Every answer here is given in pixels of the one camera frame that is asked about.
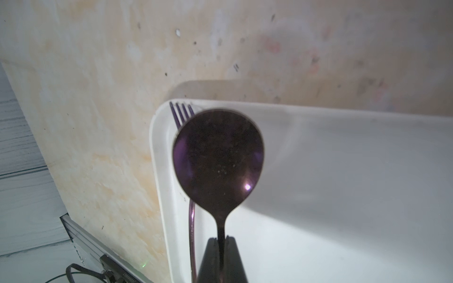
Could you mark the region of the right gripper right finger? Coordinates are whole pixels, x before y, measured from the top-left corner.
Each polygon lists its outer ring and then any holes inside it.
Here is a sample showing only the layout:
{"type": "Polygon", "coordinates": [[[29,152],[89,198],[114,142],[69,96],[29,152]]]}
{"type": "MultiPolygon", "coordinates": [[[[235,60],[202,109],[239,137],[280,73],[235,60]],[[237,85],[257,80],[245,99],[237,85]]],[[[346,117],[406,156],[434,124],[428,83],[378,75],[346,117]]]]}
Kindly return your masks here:
{"type": "Polygon", "coordinates": [[[234,237],[227,236],[224,250],[224,282],[248,283],[238,245],[234,237]]]}

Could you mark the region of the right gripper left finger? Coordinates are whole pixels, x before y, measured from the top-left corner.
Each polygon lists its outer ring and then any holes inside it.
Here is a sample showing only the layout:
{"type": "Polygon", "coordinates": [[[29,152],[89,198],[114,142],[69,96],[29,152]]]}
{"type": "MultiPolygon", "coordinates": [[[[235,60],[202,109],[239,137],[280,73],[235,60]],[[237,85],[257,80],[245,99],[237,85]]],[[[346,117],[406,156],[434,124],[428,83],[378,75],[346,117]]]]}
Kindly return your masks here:
{"type": "Polygon", "coordinates": [[[219,249],[216,238],[210,238],[197,275],[197,283],[219,282],[219,249]]]}

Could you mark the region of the dark purple spoon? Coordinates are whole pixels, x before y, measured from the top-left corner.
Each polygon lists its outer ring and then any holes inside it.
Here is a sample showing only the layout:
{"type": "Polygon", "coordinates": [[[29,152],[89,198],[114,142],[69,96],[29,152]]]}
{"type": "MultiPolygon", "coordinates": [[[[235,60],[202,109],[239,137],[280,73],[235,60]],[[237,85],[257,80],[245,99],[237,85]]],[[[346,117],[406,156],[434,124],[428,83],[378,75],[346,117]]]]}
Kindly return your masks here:
{"type": "Polygon", "coordinates": [[[187,196],[217,224],[219,266],[225,265],[225,223],[257,186],[264,165],[264,140],[245,114],[214,108],[187,117],[173,143],[176,177],[187,196]]]}

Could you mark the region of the dark purple fork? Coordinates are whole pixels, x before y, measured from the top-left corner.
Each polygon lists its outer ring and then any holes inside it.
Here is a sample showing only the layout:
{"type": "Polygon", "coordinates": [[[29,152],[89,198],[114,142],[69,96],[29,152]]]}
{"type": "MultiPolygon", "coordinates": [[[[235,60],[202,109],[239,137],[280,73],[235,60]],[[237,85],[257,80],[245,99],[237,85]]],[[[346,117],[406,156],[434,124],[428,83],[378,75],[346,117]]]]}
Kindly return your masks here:
{"type": "MultiPolygon", "coordinates": [[[[184,104],[179,106],[178,103],[170,102],[169,105],[176,124],[176,128],[177,130],[180,130],[181,126],[186,122],[186,120],[191,118],[191,116],[194,114],[193,109],[191,108],[191,106],[188,106],[189,112],[187,112],[184,104]]],[[[188,215],[191,281],[195,283],[197,281],[197,265],[195,257],[195,203],[192,199],[190,199],[189,202],[188,215]]]]}

